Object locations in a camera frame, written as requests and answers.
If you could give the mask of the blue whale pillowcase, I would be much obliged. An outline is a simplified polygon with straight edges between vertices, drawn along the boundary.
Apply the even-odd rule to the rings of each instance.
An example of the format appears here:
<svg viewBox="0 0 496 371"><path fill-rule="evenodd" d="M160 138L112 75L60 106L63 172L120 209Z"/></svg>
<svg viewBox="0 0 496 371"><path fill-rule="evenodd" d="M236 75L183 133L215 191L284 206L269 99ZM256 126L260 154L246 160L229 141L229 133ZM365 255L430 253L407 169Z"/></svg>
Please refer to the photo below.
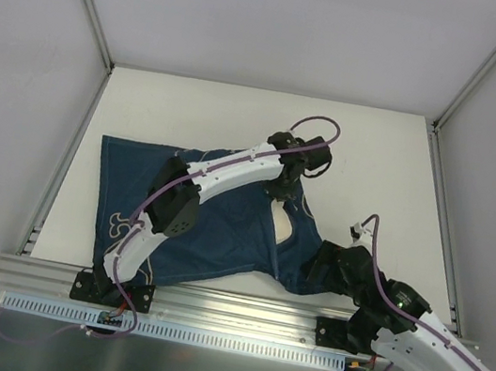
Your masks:
<svg viewBox="0 0 496 371"><path fill-rule="evenodd" d="M226 149L183 149L110 136L101 140L95 267L102 267L105 253L128 234L128 218L144 202L167 159L177 155L185 162L202 162L228 154ZM271 199L259 184L217 195L203 204L189 232L167 240L144 261L131 284L169 286L257 271L273 277L290 293L319 294L324 287L307 280L305 265L322 239L302 189L284 204L284 210L292 232L278 243Z"/></svg>

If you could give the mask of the cream white pillow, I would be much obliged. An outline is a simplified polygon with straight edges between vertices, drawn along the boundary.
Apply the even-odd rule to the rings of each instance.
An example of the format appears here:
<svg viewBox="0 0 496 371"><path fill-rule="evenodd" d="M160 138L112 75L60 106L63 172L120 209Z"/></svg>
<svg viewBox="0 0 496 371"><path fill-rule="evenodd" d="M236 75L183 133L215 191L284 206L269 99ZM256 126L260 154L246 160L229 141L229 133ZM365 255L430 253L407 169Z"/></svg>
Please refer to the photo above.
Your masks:
<svg viewBox="0 0 496 371"><path fill-rule="evenodd" d="M271 201L271 216L275 243L280 245L289 240L293 234L293 223L285 210L285 202L273 199Z"/></svg>

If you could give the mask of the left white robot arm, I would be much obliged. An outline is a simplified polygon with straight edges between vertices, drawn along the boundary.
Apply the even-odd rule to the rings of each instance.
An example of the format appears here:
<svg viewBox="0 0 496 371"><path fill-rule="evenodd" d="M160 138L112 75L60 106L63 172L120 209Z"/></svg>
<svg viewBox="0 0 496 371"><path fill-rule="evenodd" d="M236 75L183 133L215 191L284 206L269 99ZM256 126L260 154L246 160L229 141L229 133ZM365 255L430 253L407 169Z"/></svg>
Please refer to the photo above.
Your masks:
<svg viewBox="0 0 496 371"><path fill-rule="evenodd" d="M92 292L118 303L131 286L171 286L250 271L309 295L303 266L322 239L302 178L329 143L289 132L241 151L101 142Z"/></svg>

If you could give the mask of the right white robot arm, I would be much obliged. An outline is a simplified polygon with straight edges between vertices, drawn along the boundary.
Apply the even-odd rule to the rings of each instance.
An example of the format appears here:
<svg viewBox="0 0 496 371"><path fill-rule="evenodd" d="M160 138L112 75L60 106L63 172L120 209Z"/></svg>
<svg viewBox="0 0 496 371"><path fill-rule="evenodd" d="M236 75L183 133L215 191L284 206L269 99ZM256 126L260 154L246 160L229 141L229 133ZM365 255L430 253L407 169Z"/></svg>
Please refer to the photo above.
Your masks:
<svg viewBox="0 0 496 371"><path fill-rule="evenodd" d="M349 353L376 354L402 371L490 371L425 298L382 273L374 231L356 224L350 233L349 247L326 240L302 268L308 284L347 296L357 308L349 320L324 320L326 341Z"/></svg>

